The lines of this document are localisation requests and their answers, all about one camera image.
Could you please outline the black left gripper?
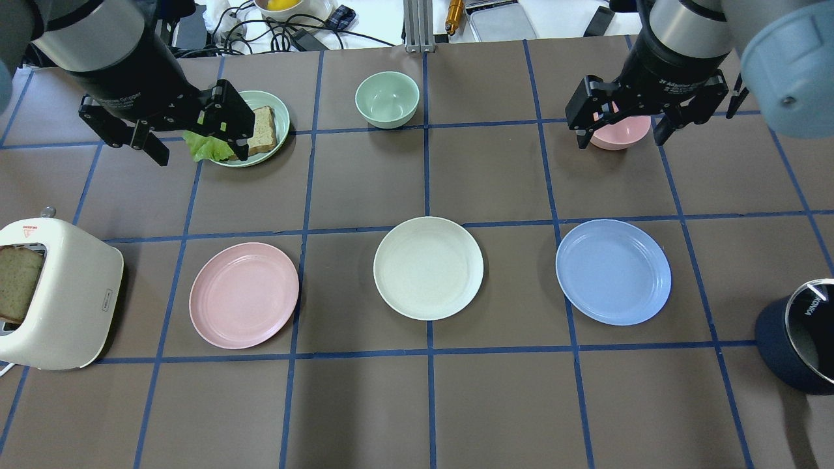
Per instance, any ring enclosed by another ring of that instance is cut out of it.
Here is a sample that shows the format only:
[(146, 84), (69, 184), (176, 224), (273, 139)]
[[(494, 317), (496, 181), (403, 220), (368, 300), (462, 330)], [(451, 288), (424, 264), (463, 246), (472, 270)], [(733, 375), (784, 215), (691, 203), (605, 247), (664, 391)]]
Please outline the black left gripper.
[(254, 127), (253, 110), (226, 79), (205, 90), (175, 91), (161, 99), (135, 93), (105, 104), (86, 95), (78, 115), (108, 145), (133, 146), (159, 166), (169, 164), (170, 150), (154, 132), (187, 130), (217, 137), (229, 145), (238, 160), (247, 161)]

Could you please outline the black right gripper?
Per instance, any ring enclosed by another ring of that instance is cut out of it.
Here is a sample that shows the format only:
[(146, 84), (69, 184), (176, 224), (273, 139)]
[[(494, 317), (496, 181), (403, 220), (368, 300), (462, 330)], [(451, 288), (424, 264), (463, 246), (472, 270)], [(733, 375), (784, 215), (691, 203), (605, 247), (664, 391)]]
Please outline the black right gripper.
[(595, 130), (628, 117), (659, 115), (653, 130), (656, 145), (664, 145), (675, 131), (688, 124), (705, 124), (729, 92), (717, 70), (703, 83), (675, 84), (652, 74), (635, 83), (623, 78), (605, 82), (595, 75), (583, 77), (566, 105), (567, 124), (576, 130), (579, 149), (586, 149)]

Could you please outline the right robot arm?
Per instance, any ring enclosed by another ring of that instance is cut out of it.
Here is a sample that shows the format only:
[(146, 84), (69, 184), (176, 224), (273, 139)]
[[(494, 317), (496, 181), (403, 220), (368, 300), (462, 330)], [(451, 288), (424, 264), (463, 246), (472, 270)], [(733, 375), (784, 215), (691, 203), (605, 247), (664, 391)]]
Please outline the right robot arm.
[[(766, 124), (796, 139), (831, 137), (831, 1), (610, 1), (636, 12), (641, 30), (610, 83), (587, 75), (566, 105), (580, 149), (608, 124), (662, 115), (656, 145), (688, 124), (705, 124), (732, 92), (732, 118), (751, 94)], [(738, 89), (720, 69), (740, 52)]]

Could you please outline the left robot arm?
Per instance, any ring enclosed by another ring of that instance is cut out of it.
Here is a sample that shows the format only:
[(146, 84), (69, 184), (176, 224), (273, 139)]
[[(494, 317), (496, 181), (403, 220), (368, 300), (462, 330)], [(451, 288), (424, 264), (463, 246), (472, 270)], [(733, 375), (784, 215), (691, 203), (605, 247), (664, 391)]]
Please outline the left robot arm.
[(161, 166), (169, 149), (157, 131), (187, 130), (248, 158), (255, 115), (224, 79), (199, 90), (133, 1), (3, 1), (2, 108), (27, 46), (86, 91), (78, 113), (107, 145), (146, 152)]

